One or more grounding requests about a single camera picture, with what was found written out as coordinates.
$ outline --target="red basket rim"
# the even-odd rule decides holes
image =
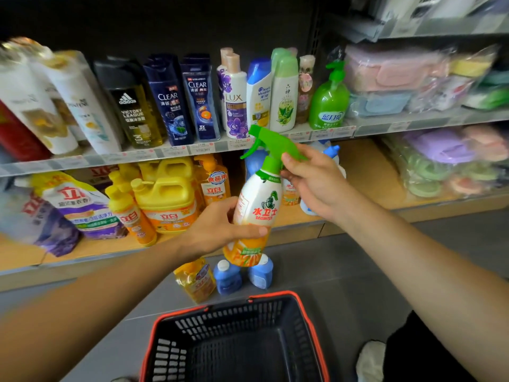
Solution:
[[[293,291],[278,291],[278,292],[272,292],[272,293],[265,293],[262,295],[253,295],[253,296],[250,296],[248,299],[255,299],[255,298],[260,299],[260,298],[264,298],[264,297],[273,297],[273,296],[282,296],[282,295],[292,295],[297,300],[297,303],[299,304],[299,308],[302,312],[302,315],[304,316],[304,320],[308,324],[309,331],[311,332],[311,338],[313,340],[313,343],[315,344],[315,349],[318,354],[318,360],[320,362],[320,367],[321,367],[322,373],[323,373],[323,380],[324,380],[324,382],[330,382],[329,370],[327,369],[327,365],[325,363],[325,359],[324,359],[323,352],[322,352],[322,347],[320,346],[320,341],[318,340],[318,335],[316,333],[315,326],[311,322],[311,319],[309,319],[308,313],[306,313],[306,310],[304,308],[304,305],[302,304],[302,301],[300,300],[299,295],[297,295]],[[170,312],[168,314],[163,314],[157,318],[157,320],[154,322],[154,325],[152,326],[152,332],[150,333],[149,346],[148,346],[147,352],[145,354],[145,357],[143,358],[142,369],[140,371],[140,381],[141,382],[144,382],[144,379],[145,379],[145,373],[147,372],[147,363],[148,363],[148,359],[150,356],[150,351],[152,349],[152,345],[154,343],[156,327],[159,324],[159,322],[162,321],[163,319],[166,319],[166,318],[169,318],[172,316],[183,315],[183,314],[187,314],[188,312],[193,312],[196,310],[205,310],[206,311],[208,307],[209,306],[196,306],[196,307],[186,308],[184,310],[178,310],[178,311]]]

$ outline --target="purple orchid graphic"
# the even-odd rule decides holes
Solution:
[[[229,120],[227,124],[230,129],[230,135],[237,137],[238,140],[247,138],[247,123],[245,121],[235,118],[233,120]]]
[[[232,92],[232,78],[229,75],[225,75],[221,72],[221,86],[224,92]]]

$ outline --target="refill pouch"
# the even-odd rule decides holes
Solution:
[[[53,205],[90,239],[118,238],[127,230],[109,207],[109,199],[93,186],[62,172],[32,175],[36,195]]]
[[[80,233],[51,204],[35,196],[32,188],[14,186],[13,179],[1,179],[0,187],[0,232],[57,257],[73,250]]]

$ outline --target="black shopping basket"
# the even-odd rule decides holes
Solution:
[[[291,291],[159,317],[141,382],[329,382],[315,327]]]

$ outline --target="green bottle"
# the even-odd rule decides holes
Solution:
[[[309,125],[313,130],[341,127],[350,99],[350,92],[342,83],[344,65],[345,62],[327,64],[327,68],[334,68],[334,71],[330,73],[329,80],[317,88],[311,100]]]

